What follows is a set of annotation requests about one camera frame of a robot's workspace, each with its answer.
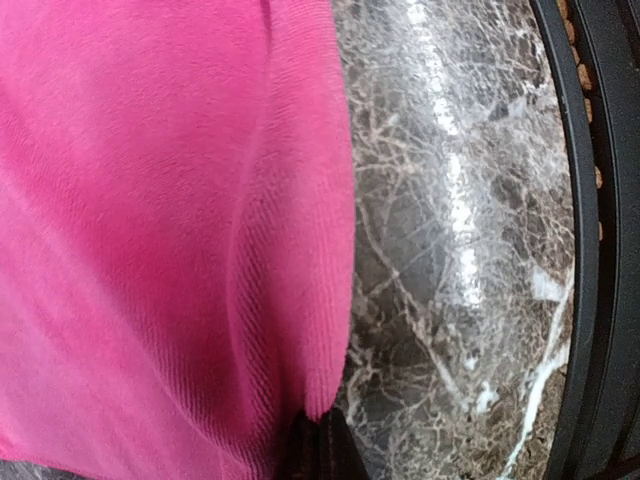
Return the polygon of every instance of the ribbed fabric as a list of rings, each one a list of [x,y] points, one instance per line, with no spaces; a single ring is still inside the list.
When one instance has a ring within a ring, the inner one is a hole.
[[[0,457],[269,478],[329,410],[353,184],[328,0],[0,0]]]

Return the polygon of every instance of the pink cloth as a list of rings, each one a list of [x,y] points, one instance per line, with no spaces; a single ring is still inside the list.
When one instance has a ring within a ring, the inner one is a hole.
[[[0,0],[0,457],[268,478],[340,382],[327,0]]]

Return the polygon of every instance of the marble surface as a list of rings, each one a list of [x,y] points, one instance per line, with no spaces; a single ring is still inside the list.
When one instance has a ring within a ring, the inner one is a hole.
[[[357,176],[339,404],[373,479],[540,479],[573,213],[528,0],[334,0]]]

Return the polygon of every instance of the brown cork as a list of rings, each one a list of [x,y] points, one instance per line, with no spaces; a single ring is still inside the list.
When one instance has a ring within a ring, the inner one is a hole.
[[[596,167],[596,187],[602,188],[602,172]]]
[[[584,108],[587,109],[587,119],[589,123],[593,122],[593,110],[591,110],[591,100],[588,98],[584,99]]]
[[[567,36],[569,37],[569,43],[575,45],[576,43],[576,29],[573,28],[573,24],[569,20],[564,21],[564,28],[567,30]]]
[[[590,92],[596,87],[595,75],[587,68],[584,63],[578,65],[578,78],[580,78],[580,85],[585,92]]]
[[[558,10],[560,10],[560,15],[564,20],[569,18],[569,4],[567,0],[557,0]]]

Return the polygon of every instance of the black plastic object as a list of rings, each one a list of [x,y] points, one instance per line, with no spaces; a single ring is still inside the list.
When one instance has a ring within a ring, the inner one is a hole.
[[[574,332],[547,478],[638,478],[640,37],[630,14],[640,8],[637,0],[569,1],[580,61],[597,77],[589,94],[593,123],[585,129],[584,97],[555,1],[532,5],[560,99],[576,212]],[[599,193],[594,164],[604,179]],[[598,218],[604,231],[599,244]]]
[[[275,480],[369,480],[339,409],[325,413],[320,424],[298,414]]]

